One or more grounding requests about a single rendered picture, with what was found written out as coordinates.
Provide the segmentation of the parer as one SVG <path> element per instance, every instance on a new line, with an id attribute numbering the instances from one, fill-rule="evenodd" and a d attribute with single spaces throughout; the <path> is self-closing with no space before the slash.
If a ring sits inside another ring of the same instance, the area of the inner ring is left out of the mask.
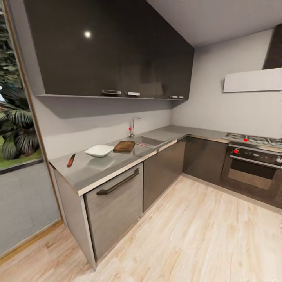
<path id="1" fill-rule="evenodd" d="M 72 162 L 73 162 L 73 159 L 74 159 L 74 156 L 75 156 L 75 154 L 71 157 L 71 159 L 70 159 L 70 161 L 69 161 L 69 163 L 68 163 L 67 166 L 71 166 L 71 164 L 72 164 Z"/>

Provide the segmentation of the cutting board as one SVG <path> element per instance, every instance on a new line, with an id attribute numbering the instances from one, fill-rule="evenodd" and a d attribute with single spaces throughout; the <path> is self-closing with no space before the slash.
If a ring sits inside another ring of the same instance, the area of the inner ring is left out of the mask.
<path id="1" fill-rule="evenodd" d="M 120 141 L 113 149 L 115 152 L 131 152 L 135 142 L 132 141 Z"/>

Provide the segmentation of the bowl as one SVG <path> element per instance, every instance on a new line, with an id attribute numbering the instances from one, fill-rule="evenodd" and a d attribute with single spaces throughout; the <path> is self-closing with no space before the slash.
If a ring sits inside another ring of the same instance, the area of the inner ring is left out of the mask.
<path id="1" fill-rule="evenodd" d="M 97 145 L 87 149 L 85 153 L 96 158 L 103 158 L 113 151 L 114 147 L 106 145 Z"/>

